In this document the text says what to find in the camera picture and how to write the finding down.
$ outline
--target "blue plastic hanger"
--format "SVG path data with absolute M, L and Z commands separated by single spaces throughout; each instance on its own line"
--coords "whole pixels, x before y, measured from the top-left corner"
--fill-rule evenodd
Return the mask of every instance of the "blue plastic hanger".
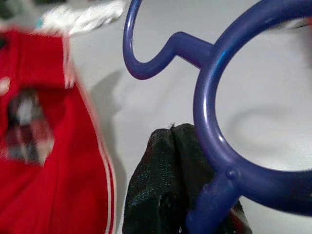
M 239 155 L 226 141 L 215 116 L 215 96 L 221 75 L 231 58 L 249 40 L 266 29 L 312 15 L 312 0 L 262 0 L 210 44 L 183 32 L 173 34 L 147 63 L 133 54 L 133 29 L 142 0 L 132 0 L 123 36 L 123 55 L 129 72 L 149 79 L 175 56 L 200 69 L 194 95 L 194 123 L 198 140 L 217 172 L 203 187 L 196 208 L 186 218 L 190 234 L 213 234 L 240 196 L 265 206 L 299 215 L 312 215 L 312 170 L 282 172 L 257 166 Z

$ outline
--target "red garment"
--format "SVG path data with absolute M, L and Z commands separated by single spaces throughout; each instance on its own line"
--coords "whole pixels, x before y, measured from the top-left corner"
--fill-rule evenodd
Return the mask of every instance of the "red garment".
M 0 140 L 7 108 L 35 88 L 55 139 L 43 166 L 0 158 L 0 234 L 112 234 L 115 176 L 93 108 L 71 65 L 68 38 L 0 33 Z

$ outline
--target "black garment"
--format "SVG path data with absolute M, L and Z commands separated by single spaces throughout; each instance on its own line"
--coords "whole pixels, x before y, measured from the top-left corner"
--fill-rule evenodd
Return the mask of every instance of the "black garment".
M 128 187 L 123 234 L 186 234 L 184 220 L 198 193 L 215 173 L 196 139 L 194 126 L 158 129 Z M 217 234 L 251 234 L 238 203 Z

